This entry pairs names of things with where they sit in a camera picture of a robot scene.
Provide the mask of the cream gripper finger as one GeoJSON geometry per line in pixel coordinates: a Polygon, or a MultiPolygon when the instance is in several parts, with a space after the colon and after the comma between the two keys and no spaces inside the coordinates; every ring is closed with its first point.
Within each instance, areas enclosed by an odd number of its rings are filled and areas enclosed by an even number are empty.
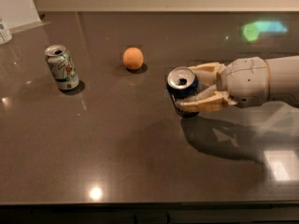
{"type": "Polygon", "coordinates": [[[211,86],[221,79],[221,73],[225,69],[223,63],[204,63],[190,66],[199,82],[206,86],[211,86]]]}
{"type": "Polygon", "coordinates": [[[218,91],[217,86],[212,85],[196,95],[176,98],[174,105],[184,113],[213,112],[231,105],[237,105],[237,101],[227,91],[218,91]]]}

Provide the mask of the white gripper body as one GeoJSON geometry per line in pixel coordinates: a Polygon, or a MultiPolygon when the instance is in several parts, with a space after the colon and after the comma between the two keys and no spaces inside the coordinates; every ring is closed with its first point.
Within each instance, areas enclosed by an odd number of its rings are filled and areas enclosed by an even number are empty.
{"type": "Polygon", "coordinates": [[[260,106],[268,99],[269,68],[266,61],[258,57],[237,59],[221,73],[221,82],[234,105],[260,106]]]}

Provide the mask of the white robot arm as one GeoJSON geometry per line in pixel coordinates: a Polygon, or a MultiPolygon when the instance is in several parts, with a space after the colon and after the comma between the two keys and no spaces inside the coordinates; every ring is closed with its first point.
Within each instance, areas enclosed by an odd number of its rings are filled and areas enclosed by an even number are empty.
{"type": "Polygon", "coordinates": [[[260,106],[273,101],[299,106],[298,56],[244,58],[228,65],[205,63],[187,71],[198,86],[195,94],[174,100],[182,114],[218,111],[231,105],[260,106]]]}

